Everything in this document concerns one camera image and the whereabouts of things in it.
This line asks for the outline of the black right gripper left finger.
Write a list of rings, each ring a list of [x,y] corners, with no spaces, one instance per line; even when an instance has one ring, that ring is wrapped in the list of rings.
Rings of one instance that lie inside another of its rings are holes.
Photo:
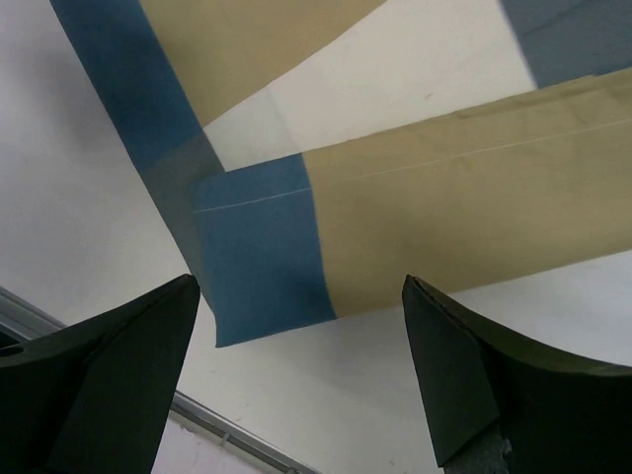
[[[182,275],[2,349],[2,472],[151,472],[199,300],[197,279]]]

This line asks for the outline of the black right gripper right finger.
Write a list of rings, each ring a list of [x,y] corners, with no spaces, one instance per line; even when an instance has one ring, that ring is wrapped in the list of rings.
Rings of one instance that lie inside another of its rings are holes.
[[[631,370],[537,342],[415,276],[402,302],[446,473],[627,473]]]

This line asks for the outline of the blue tan white cloth napkin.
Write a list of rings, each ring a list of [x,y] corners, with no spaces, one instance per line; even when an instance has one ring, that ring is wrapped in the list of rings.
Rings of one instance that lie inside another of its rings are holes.
[[[631,247],[627,1],[55,1],[230,347]]]

